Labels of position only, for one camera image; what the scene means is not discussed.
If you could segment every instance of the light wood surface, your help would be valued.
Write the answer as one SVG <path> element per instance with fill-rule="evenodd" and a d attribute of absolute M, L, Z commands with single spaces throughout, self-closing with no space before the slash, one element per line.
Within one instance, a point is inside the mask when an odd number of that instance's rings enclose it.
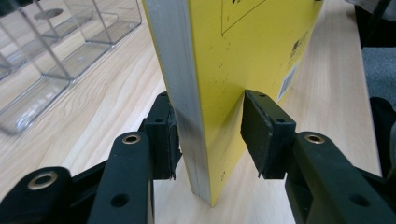
<path fill-rule="evenodd" d="M 137 130 L 164 91 L 146 21 L 108 52 L 23 135 L 0 135 L 0 198 L 24 175 L 64 166 L 76 175 Z M 353 6 L 325 1 L 304 62 L 282 105 L 298 132 L 328 135 L 353 164 L 379 174 Z M 284 181 L 257 178 L 246 151 L 215 207 L 194 196 L 184 162 L 176 181 L 155 181 L 157 223 L 293 223 Z"/>

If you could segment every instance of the white label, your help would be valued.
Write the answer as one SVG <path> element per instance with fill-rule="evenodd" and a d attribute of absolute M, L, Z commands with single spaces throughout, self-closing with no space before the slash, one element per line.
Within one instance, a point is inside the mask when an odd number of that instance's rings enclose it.
<path fill-rule="evenodd" d="M 280 99 L 282 99 L 283 95 L 286 93 L 286 91 L 289 89 L 291 82 L 293 81 L 294 74 L 297 71 L 297 65 L 294 65 L 294 67 L 291 69 L 291 71 L 283 78 L 282 82 L 282 88 L 280 88 L 279 95 L 277 96 L 276 101 L 279 102 Z"/>

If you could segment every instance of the yellow folder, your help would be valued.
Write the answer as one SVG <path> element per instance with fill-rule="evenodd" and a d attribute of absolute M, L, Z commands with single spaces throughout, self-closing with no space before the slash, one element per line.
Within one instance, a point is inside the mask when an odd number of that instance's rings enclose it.
<path fill-rule="evenodd" d="M 246 149 L 244 90 L 284 97 L 316 0 L 144 0 L 192 191 L 212 206 Z"/>

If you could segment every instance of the gray floor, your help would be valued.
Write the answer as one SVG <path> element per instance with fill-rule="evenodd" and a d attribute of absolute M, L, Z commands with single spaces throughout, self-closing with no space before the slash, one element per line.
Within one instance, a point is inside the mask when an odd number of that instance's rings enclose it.
<path fill-rule="evenodd" d="M 396 48 L 364 48 L 362 53 L 370 97 L 382 97 L 396 109 Z"/>

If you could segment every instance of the screw hole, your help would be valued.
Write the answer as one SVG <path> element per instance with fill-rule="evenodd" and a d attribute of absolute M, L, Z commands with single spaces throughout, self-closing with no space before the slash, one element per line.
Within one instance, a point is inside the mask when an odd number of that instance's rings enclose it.
<path fill-rule="evenodd" d="M 57 178 L 58 175 L 55 172 L 53 171 L 45 172 L 33 178 L 27 185 L 27 188 L 30 190 L 44 189 L 52 185 Z"/>
<path fill-rule="evenodd" d="M 111 205 L 114 207 L 123 207 L 129 202 L 128 194 L 117 194 L 111 199 Z"/>
<path fill-rule="evenodd" d="M 138 143 L 139 141 L 140 141 L 139 135 L 128 135 L 122 139 L 122 142 L 124 144 L 135 144 Z"/>
<path fill-rule="evenodd" d="M 324 139 L 322 137 L 314 135 L 314 134 L 307 134 L 305 136 L 305 139 L 308 142 L 314 143 L 314 144 L 323 144 L 324 143 Z"/>
<path fill-rule="evenodd" d="M 351 194 L 349 200 L 362 207 L 370 206 L 369 201 L 359 194 Z"/>

